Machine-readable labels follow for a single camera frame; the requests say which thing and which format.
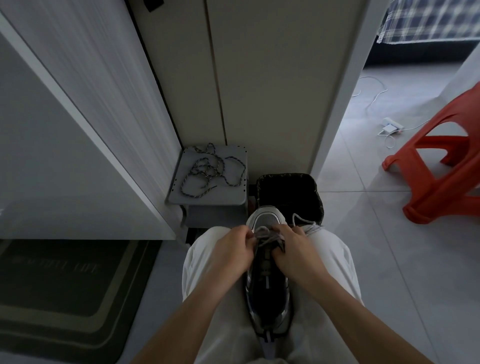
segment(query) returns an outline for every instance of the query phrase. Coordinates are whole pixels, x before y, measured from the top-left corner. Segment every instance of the white pants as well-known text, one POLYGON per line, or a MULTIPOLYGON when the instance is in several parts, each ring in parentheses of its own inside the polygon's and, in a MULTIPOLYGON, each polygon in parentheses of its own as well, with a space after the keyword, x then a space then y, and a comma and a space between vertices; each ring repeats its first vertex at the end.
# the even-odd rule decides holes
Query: white pants
MULTIPOLYGON (((188 250, 183 264, 184 300, 208 270, 210 254, 217 240, 229 230, 211 228, 188 250)), ((361 302, 357 273, 348 247, 325 229, 313 233, 309 238, 328 272, 361 302)), ((247 312, 240 279, 216 309, 195 363, 356 363, 320 305, 295 283, 291 283, 290 289, 294 316, 288 335, 276 341, 276 357, 280 359, 263 359, 262 347, 247 312)))

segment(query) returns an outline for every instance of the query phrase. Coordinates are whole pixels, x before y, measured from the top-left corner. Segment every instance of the hand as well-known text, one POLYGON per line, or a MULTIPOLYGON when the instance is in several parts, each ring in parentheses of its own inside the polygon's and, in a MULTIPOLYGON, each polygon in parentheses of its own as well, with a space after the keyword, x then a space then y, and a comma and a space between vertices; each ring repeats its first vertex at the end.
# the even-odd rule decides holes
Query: hand
POLYGON ((274 225, 273 230, 285 238, 285 252, 275 248, 272 256, 277 267, 289 279, 310 291, 319 279, 330 277, 310 239, 298 226, 274 225))
POLYGON ((252 264, 256 244, 248 226, 233 228, 216 242, 210 256, 211 271, 230 288, 252 264))

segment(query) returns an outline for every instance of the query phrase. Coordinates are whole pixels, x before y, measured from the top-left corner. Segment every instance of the gray sneaker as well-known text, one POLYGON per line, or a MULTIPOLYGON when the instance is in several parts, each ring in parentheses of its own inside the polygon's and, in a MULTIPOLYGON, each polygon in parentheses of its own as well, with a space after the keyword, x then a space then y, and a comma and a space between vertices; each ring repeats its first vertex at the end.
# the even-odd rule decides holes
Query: gray sneaker
POLYGON ((274 206, 257 209, 247 220, 248 227, 257 232, 257 236, 263 236, 258 238, 255 257, 244 275, 244 283, 253 328, 265 342, 286 335, 293 317, 288 278, 278 269, 271 254, 277 246, 284 249, 283 241, 275 239, 275 233, 273 238, 264 237, 272 225, 284 223, 285 218, 274 206))

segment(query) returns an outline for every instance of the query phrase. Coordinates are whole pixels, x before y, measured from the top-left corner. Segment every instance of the forearm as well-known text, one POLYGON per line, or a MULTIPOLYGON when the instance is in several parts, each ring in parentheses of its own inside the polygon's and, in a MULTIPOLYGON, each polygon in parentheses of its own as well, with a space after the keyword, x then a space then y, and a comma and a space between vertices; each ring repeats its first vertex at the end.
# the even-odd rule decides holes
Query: forearm
POLYGON ((307 290, 325 310, 360 364, 431 364, 331 276, 317 277, 307 290))
POLYGON ((208 272, 131 364, 193 363, 215 309, 228 289, 228 283, 208 272))

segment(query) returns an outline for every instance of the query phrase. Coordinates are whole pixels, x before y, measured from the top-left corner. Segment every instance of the person's right hand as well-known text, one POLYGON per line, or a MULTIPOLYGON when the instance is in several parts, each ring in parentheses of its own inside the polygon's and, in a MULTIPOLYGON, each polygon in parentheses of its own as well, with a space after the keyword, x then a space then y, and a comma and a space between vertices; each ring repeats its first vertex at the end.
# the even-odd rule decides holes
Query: person's right hand
POLYGON ((319 279, 330 277, 315 247, 300 227, 291 229, 288 225, 279 224, 272 229, 285 238, 285 252, 277 247, 272 256, 287 278, 309 291, 319 279))

